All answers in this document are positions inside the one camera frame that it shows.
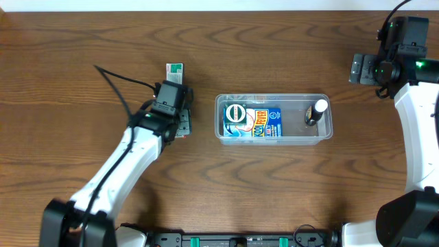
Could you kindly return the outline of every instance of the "wooden table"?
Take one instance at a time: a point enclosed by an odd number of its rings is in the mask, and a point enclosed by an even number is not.
[[[429,57],[439,57],[437,12]],[[0,24],[0,245],[35,246],[42,212],[68,200],[119,143],[126,114],[93,64],[146,82],[184,62],[193,134],[167,147],[117,219],[186,232],[293,231],[373,219],[403,194],[399,116],[348,82],[377,51],[387,12],[7,13]],[[117,86],[132,109],[149,89]],[[221,93],[325,93],[334,135],[311,147],[229,147],[214,135]]]

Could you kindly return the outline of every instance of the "bottle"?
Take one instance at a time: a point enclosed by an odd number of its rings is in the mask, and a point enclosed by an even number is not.
[[[318,100],[314,105],[310,106],[305,114],[305,123],[314,126],[319,121],[323,112],[328,108],[328,102],[324,99]]]

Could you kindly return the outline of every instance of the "white robotic arm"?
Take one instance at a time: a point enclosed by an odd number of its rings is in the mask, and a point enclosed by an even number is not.
[[[439,191],[435,105],[439,84],[408,83],[396,94],[394,101],[403,126],[407,156],[407,184],[405,192],[423,191],[434,187]],[[376,220],[348,223],[342,229],[343,247],[382,247],[377,238]]]
[[[130,138],[131,130],[128,128],[125,130],[120,144],[102,168],[81,190],[70,198],[71,201],[75,202],[76,209],[82,211],[87,209],[97,184],[126,150]],[[96,214],[98,211],[103,211],[107,214],[108,218],[115,220],[122,204],[140,175],[158,158],[161,153],[161,146],[161,137],[154,135],[151,130],[135,127],[134,143],[131,151],[127,153],[122,162],[108,177],[104,186],[99,190],[99,195],[93,203],[90,213]]]

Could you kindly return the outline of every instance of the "clear plastic container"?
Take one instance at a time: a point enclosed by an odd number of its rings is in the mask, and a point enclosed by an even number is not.
[[[319,99],[328,101],[328,108],[314,126],[305,123],[305,113]],[[247,108],[280,108],[281,137],[225,137],[224,106],[246,104]],[[224,145],[315,145],[333,134],[331,105],[324,94],[223,94],[215,100],[215,135]]]

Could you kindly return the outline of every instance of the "robotic arm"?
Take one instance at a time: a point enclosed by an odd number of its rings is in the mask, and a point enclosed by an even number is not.
[[[395,101],[407,185],[406,194],[382,206],[376,220],[344,225],[343,247],[439,246],[439,62],[425,59],[428,22],[418,17],[386,20],[379,30],[378,55],[355,54],[350,81],[381,86],[377,96]]]
[[[188,133],[186,127],[180,132],[180,125],[190,123],[192,89],[166,80],[157,83],[153,88],[157,93],[156,100],[144,103],[136,114],[131,115],[128,105],[105,73],[123,77],[97,69],[126,107],[130,117],[128,128],[110,158],[70,201],[52,200],[46,207],[40,246],[144,246],[144,233],[130,228],[115,233],[114,220],[143,171],[175,137]],[[78,232],[73,230],[80,226],[82,230],[78,238]]]

